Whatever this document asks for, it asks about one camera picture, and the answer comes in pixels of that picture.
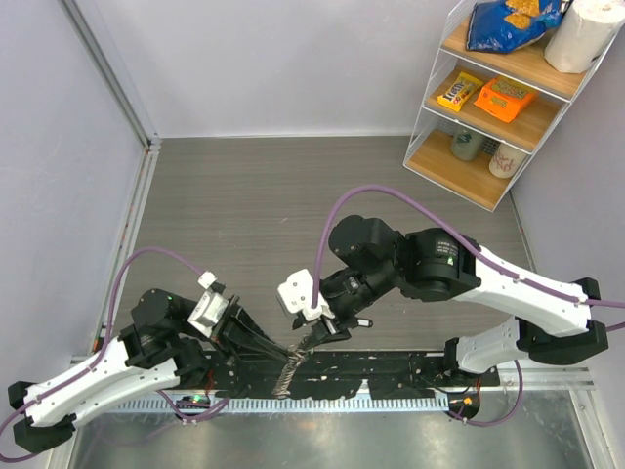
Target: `gray wall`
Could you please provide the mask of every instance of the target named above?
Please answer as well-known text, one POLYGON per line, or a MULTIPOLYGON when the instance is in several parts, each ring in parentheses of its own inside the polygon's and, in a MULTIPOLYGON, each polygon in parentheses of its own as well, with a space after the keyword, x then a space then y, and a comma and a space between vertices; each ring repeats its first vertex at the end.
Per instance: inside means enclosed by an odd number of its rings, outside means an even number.
POLYGON ((410 133, 456 3, 97 1, 161 137, 410 133))
POLYGON ((87 351, 142 149, 56 1, 0 2, 0 76, 4 419, 9 384, 87 351))
MULTIPOLYGON (((538 271, 594 277, 604 299, 625 301, 625 33, 514 187, 538 271)), ((625 310, 594 309, 607 324, 625 310)), ((625 437, 625 330, 590 362, 617 442, 625 437)))

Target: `gray wood floor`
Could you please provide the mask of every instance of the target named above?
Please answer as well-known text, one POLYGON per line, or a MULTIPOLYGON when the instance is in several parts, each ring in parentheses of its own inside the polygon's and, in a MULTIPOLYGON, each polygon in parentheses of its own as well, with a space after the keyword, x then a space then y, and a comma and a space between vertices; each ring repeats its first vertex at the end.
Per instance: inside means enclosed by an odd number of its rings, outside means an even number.
MULTIPOLYGON (((334 201, 363 184, 394 187, 424 203, 465 235, 495 254, 527 267, 511 201, 490 214, 403 169, 407 139, 278 138, 171 140, 162 147, 137 247, 159 245, 214 272, 227 292, 274 339, 298 341, 275 290, 286 277, 313 268, 321 227, 334 201)), ((403 232, 432 224, 401 202, 368 193, 340 216, 379 217, 403 232)), ((325 276, 342 267, 327 255, 325 276)), ((130 323, 130 309, 153 287, 198 298, 195 276, 159 255, 131 268, 116 321, 130 323)), ((458 335, 478 333, 506 320, 485 307, 454 301, 422 304, 392 293, 362 314, 373 329, 354 332, 333 348, 440 349, 458 335)))

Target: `wooden shelf board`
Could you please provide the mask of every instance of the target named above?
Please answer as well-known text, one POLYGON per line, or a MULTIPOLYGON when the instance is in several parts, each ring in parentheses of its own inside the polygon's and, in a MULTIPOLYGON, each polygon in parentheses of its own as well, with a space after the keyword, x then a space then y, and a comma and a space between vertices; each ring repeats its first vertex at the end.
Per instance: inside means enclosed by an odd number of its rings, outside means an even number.
POLYGON ((511 54, 467 51, 469 20, 470 17, 462 21, 443 41, 443 50, 479 64, 491 66, 497 71, 525 81, 537 88, 543 88, 567 100, 575 95, 586 72, 561 73, 550 66, 544 58, 545 46, 549 37, 543 37, 541 40, 511 54))
POLYGON ((473 161, 458 159, 449 149, 451 139, 444 132, 432 131, 407 165, 485 209, 494 210, 510 180, 495 178, 490 173, 489 154, 481 152, 473 161))
POLYGON ((509 142, 529 152, 532 152, 536 148, 538 142, 540 142, 540 139, 545 135, 552 121, 556 118, 558 111, 563 106, 563 103, 558 104, 550 102, 541 98, 539 95, 533 103, 521 111, 517 118, 510 123, 506 123, 475 105, 475 101, 479 95, 479 91, 477 91, 462 106, 459 112, 455 112, 454 110, 441 106, 437 102, 437 96, 442 95, 447 88, 451 86, 461 71, 466 71, 470 75, 479 78, 484 83, 489 80, 488 76, 476 73, 462 66, 457 66, 449 76, 443 80, 431 96, 428 97, 426 107, 443 115, 448 115, 452 119, 466 122, 483 132, 493 135, 495 138, 509 142))

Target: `white cup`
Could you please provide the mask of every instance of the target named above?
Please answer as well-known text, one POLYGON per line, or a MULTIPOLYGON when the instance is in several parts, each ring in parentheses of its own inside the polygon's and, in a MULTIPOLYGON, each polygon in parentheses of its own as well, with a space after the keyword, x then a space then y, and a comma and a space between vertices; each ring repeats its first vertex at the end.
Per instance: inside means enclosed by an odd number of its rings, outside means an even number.
POLYGON ((526 156, 527 153, 520 149, 501 144, 490 159, 488 169, 497 178, 511 178, 517 172, 526 156))

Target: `orange candy package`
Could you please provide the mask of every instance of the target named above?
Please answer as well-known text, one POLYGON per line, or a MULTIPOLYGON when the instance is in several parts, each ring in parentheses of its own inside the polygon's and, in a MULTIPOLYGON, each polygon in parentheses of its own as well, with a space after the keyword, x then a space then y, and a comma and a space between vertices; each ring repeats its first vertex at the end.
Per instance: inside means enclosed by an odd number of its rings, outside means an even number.
POLYGON ((475 105, 504 122, 512 122, 537 96, 533 88, 498 76, 481 88, 475 105))

